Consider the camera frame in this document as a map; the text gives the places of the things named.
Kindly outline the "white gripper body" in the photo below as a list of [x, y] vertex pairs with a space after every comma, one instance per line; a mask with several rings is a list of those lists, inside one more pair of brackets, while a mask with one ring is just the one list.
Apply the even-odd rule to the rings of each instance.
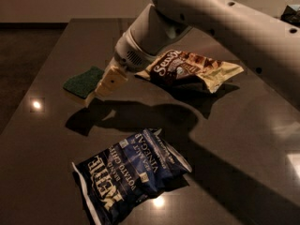
[[114, 60], [130, 72], [144, 70], [157, 56], [148, 37], [132, 26], [119, 38], [114, 47]]

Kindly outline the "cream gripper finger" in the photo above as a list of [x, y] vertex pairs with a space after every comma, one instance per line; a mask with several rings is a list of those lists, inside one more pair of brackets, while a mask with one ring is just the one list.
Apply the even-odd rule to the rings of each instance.
[[95, 93], [99, 97], [107, 97], [127, 81], [128, 76], [122, 67], [109, 65], [106, 67], [102, 78], [98, 82]]

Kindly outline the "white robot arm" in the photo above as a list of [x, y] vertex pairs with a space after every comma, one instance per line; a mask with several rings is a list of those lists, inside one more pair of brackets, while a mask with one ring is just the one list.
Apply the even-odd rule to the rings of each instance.
[[233, 0], [152, 0], [121, 36], [98, 82], [106, 97], [190, 29], [209, 34], [250, 70], [300, 106], [300, 29]]

